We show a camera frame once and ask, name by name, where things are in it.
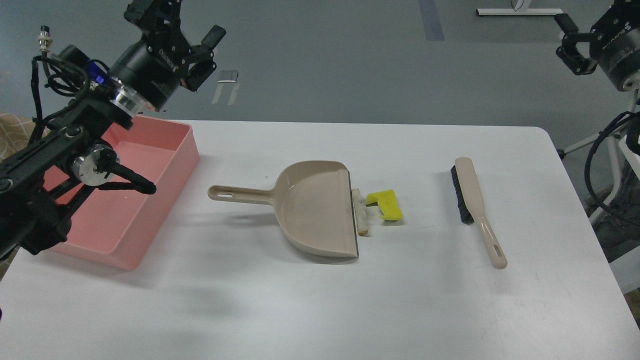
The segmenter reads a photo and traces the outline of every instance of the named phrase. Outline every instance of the brush bristles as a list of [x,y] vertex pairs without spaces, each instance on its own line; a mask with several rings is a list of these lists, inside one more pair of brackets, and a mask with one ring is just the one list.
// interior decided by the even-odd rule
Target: brush bristles
[[451,179],[453,180],[453,187],[456,189],[456,196],[458,197],[458,210],[460,211],[460,220],[467,224],[474,223],[474,217],[471,216],[467,205],[465,204],[465,198],[462,196],[462,189],[460,188],[460,180],[458,180],[458,172],[456,166],[451,168]]

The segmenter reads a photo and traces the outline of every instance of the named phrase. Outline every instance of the pink plastic bin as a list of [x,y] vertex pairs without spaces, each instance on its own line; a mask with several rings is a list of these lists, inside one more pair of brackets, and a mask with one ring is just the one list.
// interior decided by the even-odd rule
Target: pink plastic bin
[[[135,117],[133,124],[128,131],[113,125],[102,138],[113,146],[121,164],[156,184],[156,193],[95,190],[71,218],[68,240],[53,251],[125,270],[140,264],[200,157],[187,124],[144,116]],[[66,178],[52,168],[45,175],[45,188]],[[68,202],[78,189],[59,202]]]

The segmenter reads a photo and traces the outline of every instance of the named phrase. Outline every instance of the hand brush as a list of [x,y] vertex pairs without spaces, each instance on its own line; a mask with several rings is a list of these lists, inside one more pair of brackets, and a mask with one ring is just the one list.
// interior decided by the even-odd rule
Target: hand brush
[[451,178],[458,196],[460,220],[467,225],[473,224],[474,221],[477,223],[491,264],[496,269],[506,268],[507,258],[504,257],[500,243],[486,218],[480,184],[471,159],[457,158],[455,165],[451,168]]

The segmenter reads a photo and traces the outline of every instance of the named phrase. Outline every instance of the gray floor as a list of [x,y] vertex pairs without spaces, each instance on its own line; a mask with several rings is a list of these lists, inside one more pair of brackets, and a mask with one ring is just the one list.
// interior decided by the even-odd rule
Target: gray floor
[[[0,10],[0,109],[33,115],[29,61],[41,24],[54,52],[74,44],[113,63],[140,37],[122,18],[128,1],[4,0]],[[587,30],[612,0],[533,1],[562,8]],[[220,70],[237,70],[212,104],[217,74],[197,94],[179,89],[165,119],[538,126],[565,147],[627,109],[601,70],[574,76],[554,51],[550,17],[477,17],[508,0],[188,1],[182,28],[192,43],[213,25],[227,29]],[[45,112],[64,100],[43,93]],[[581,198],[586,151],[564,163]],[[596,159],[594,184],[609,181]]]

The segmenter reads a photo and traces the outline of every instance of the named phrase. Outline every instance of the beige dustpan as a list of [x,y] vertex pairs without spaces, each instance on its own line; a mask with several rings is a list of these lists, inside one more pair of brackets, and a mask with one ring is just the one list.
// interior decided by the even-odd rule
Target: beige dustpan
[[349,171],[336,161],[303,161],[286,168],[271,190],[214,185],[212,200],[273,206],[298,249],[321,256],[357,257]]

